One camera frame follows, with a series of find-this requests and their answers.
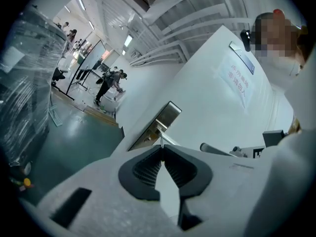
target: yellow object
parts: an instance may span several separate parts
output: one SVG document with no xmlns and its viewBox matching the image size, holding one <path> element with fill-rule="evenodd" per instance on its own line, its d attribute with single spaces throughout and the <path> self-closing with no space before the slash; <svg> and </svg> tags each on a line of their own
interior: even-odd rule
<svg viewBox="0 0 316 237">
<path fill-rule="evenodd" d="M 29 178 L 25 178 L 25 179 L 24 179 L 24 185 L 25 185 L 26 187 L 30 186 L 30 185 L 31 185 L 31 180 L 30 180 Z"/>
</svg>

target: black device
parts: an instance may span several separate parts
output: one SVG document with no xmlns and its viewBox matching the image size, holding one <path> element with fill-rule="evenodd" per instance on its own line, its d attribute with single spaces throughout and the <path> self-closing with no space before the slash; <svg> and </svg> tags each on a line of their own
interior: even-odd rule
<svg viewBox="0 0 316 237">
<path fill-rule="evenodd" d="M 285 137 L 283 130 L 267 131 L 262 135 L 265 140 L 266 148 L 276 146 Z"/>
<path fill-rule="evenodd" d="M 249 30 L 242 30 L 241 33 L 240 33 L 240 37 L 241 37 L 241 40 L 242 40 L 242 43 L 245 47 L 245 50 L 247 52 L 250 52 L 251 48 L 250 48 L 250 31 Z"/>
</svg>

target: white panel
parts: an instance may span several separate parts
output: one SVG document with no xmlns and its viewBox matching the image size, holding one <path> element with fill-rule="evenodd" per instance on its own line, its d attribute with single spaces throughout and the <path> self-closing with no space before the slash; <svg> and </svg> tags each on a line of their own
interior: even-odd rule
<svg viewBox="0 0 316 237">
<path fill-rule="evenodd" d="M 105 49 L 108 50 L 109 52 L 113 49 L 110 45 L 105 44 L 104 45 Z"/>
<path fill-rule="evenodd" d="M 254 92 L 247 112 L 227 84 L 217 76 L 225 56 L 233 51 L 234 41 L 243 49 L 239 38 L 222 26 L 184 65 L 177 76 L 155 98 L 136 122 L 133 131 L 119 144 L 115 153 L 124 152 L 138 138 L 150 120 L 169 101 L 182 113 L 166 134 L 181 146 L 199 149 L 206 142 L 229 152 L 234 146 L 251 147 L 264 143 L 262 133 L 269 127 L 274 94 L 260 64 L 252 53 L 246 53 L 255 65 L 250 74 Z M 247 68 L 236 56 L 237 67 Z"/>
<path fill-rule="evenodd" d="M 105 48 L 101 42 L 98 42 L 97 45 L 93 48 L 93 50 L 88 54 L 88 56 L 83 61 L 80 66 L 80 70 L 92 69 L 94 64 L 100 59 L 102 54 L 104 54 Z"/>
<path fill-rule="evenodd" d="M 112 64 L 117 60 L 118 57 L 119 54 L 116 51 L 112 50 L 110 54 L 105 58 L 103 63 L 111 68 Z"/>
</svg>

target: wall sign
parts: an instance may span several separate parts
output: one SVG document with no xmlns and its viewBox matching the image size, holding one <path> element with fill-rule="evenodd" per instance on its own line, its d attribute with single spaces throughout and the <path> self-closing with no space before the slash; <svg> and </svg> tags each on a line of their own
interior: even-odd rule
<svg viewBox="0 0 316 237">
<path fill-rule="evenodd" d="M 219 76 L 228 84 L 246 109 L 253 93 L 251 74 L 248 68 L 233 55 L 227 55 L 219 68 Z"/>
</svg>

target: metal frame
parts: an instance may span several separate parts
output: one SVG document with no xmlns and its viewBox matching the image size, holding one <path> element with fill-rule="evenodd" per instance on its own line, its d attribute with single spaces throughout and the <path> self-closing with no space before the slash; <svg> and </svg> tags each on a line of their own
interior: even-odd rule
<svg viewBox="0 0 316 237">
<path fill-rule="evenodd" d="M 151 62 L 147 62 L 145 64 L 139 65 L 139 66 L 133 66 L 134 68 L 139 68 L 139 67 L 143 67 L 152 63 L 157 63 L 157 62 L 164 62 L 164 61 L 174 61 L 174 62 L 179 62 L 179 59 L 176 58 L 170 58 L 170 59 L 160 59 L 160 60 L 155 60 L 155 61 L 151 61 Z"/>
<path fill-rule="evenodd" d="M 90 51 L 90 53 L 94 50 L 94 48 L 97 46 L 97 44 L 99 43 L 99 42 L 101 42 L 101 44 L 103 45 L 103 43 L 102 43 L 102 41 L 101 40 L 99 40 L 96 44 L 95 44 L 95 46 L 92 48 L 92 50 Z M 73 85 L 73 84 L 75 84 L 75 83 L 77 83 L 77 84 L 79 84 L 79 85 L 81 85 L 82 87 L 84 87 L 85 88 L 85 90 L 87 91 L 88 90 L 88 88 L 87 87 L 85 87 L 85 86 L 83 86 L 83 84 L 84 84 L 84 82 L 85 82 L 85 80 L 88 78 L 88 76 L 89 76 L 89 74 L 90 74 L 90 72 L 91 72 L 91 70 L 89 71 L 89 73 L 87 74 L 87 76 L 85 77 L 85 79 L 84 79 L 84 81 L 83 81 L 83 83 L 81 84 L 81 83 L 79 83 L 79 81 L 76 81 L 76 82 L 74 82 L 73 83 L 73 81 L 74 81 L 74 78 L 75 78 L 75 76 L 76 76 L 76 74 L 77 74 L 77 72 L 80 70 L 80 68 L 81 68 L 81 66 L 82 66 L 82 64 L 84 63 L 84 61 L 80 64 L 80 66 L 77 68 L 77 70 L 76 70 L 76 72 L 75 72 L 75 74 L 74 74 L 74 76 L 73 76 L 73 78 L 71 79 L 71 81 L 70 81 L 70 84 L 69 84 L 69 86 L 68 86 L 68 89 L 67 89 L 67 91 L 66 91 L 66 94 L 65 95 L 67 95 L 68 96 L 68 91 L 69 91 L 69 89 L 70 89 L 70 86 L 71 85 Z"/>
<path fill-rule="evenodd" d="M 134 9 L 130 4 L 128 4 L 125 0 L 121 0 L 121 1 L 122 1 L 123 3 L 125 3 L 128 7 L 130 7 L 130 8 L 136 13 L 136 15 L 137 15 L 139 18 L 141 18 L 142 23 L 144 24 L 145 28 L 150 31 L 150 33 L 155 37 L 156 40 L 158 40 L 158 37 L 155 35 L 155 33 L 149 28 L 149 26 L 148 26 L 145 22 L 143 22 L 143 17 L 142 17 L 142 15 L 139 14 L 139 12 L 138 12 L 136 9 Z"/>
<path fill-rule="evenodd" d="M 179 19 L 178 21 L 174 22 L 173 24 L 167 26 L 165 29 L 163 29 L 162 33 L 164 35 L 166 35 L 167 33 L 193 21 L 202 17 L 206 17 L 212 14 L 216 14 L 216 13 L 220 13 L 222 17 L 228 17 L 228 11 L 227 11 L 227 7 L 224 3 L 221 4 L 217 4 L 217 5 L 213 5 L 210 7 L 206 7 L 202 10 L 198 10 L 196 12 L 193 12 L 191 14 L 189 14 L 188 16 L 185 16 L 181 19 Z"/>
<path fill-rule="evenodd" d="M 181 33 L 185 33 L 185 32 L 188 32 L 188 31 L 191 31 L 191 30 L 194 30 L 194 29 L 197 29 L 197 28 L 201 28 L 201 27 L 204 27 L 204 26 L 211 26 L 211 25 L 220 25 L 220 24 L 232 24 L 232 23 L 246 23 L 246 24 L 249 24 L 253 21 L 253 19 L 251 18 L 221 18 L 221 19 L 214 19 L 214 20 L 210 20 L 210 21 L 206 21 L 206 22 L 203 22 L 203 23 L 198 23 L 198 24 L 195 24 L 195 25 L 192 25 L 192 26 L 189 26 L 189 27 L 186 27 L 186 28 L 183 28 L 181 30 L 178 30 L 164 38 L 162 38 L 161 40 L 159 40 L 159 42 L 163 42 L 169 38 L 172 38 L 174 36 L 177 36 Z"/>
<path fill-rule="evenodd" d="M 159 52 L 159 51 L 162 51 L 162 50 L 164 50 L 164 49 L 167 49 L 167 48 L 170 48 L 170 47 L 174 47 L 174 46 L 177 46 L 177 45 L 180 46 L 180 48 L 181 48 L 183 54 L 185 55 L 186 59 L 189 60 L 189 59 L 190 59 L 190 55 L 189 55 L 189 52 L 188 52 L 187 48 L 185 47 L 185 45 L 184 45 L 183 42 L 181 42 L 180 40 L 177 40 L 177 41 L 174 41 L 174 42 L 169 43 L 169 44 L 166 44 L 166 45 L 161 45 L 161 46 L 155 48 L 154 50 L 152 50 L 152 51 L 150 51 L 150 52 L 144 54 L 143 56 L 138 57 L 137 59 L 133 60 L 133 61 L 130 63 L 130 65 L 133 65 L 133 64 L 137 63 L 137 61 L 140 61 L 140 60 L 142 60 L 143 58 L 145 58 L 145 57 L 147 57 L 147 56 L 149 56 L 149 55 L 151 55 L 151 54 L 157 53 L 157 52 Z"/>
<path fill-rule="evenodd" d="M 184 58 L 183 54 L 182 54 L 178 49 L 174 49 L 174 50 L 162 52 L 162 53 L 156 54 L 156 55 L 154 55 L 154 56 L 148 57 L 148 58 L 146 58 L 146 59 L 137 61 L 137 62 L 131 64 L 131 66 L 133 66 L 133 65 L 135 65 L 135 64 L 137 64 L 137 63 L 141 63 L 141 62 L 144 62 L 144 61 L 149 61 L 149 60 L 154 59 L 154 58 L 157 58 L 157 57 L 161 57 L 161 56 L 165 56 L 165 55 L 169 55 L 169 54 L 174 54 L 174 53 L 179 54 L 179 56 L 180 56 L 180 58 L 181 58 L 181 60 L 182 60 L 183 63 L 186 62 L 186 59 Z"/>
<path fill-rule="evenodd" d="M 107 29 L 107 24 L 105 22 L 105 18 L 104 18 L 104 11 L 103 11 L 103 6 L 102 6 L 102 0 L 96 0 L 97 2 L 97 6 L 98 6 L 98 14 L 100 17 L 100 21 L 102 24 L 102 29 L 104 31 L 104 35 L 109 38 L 108 36 L 108 29 Z"/>
</svg>

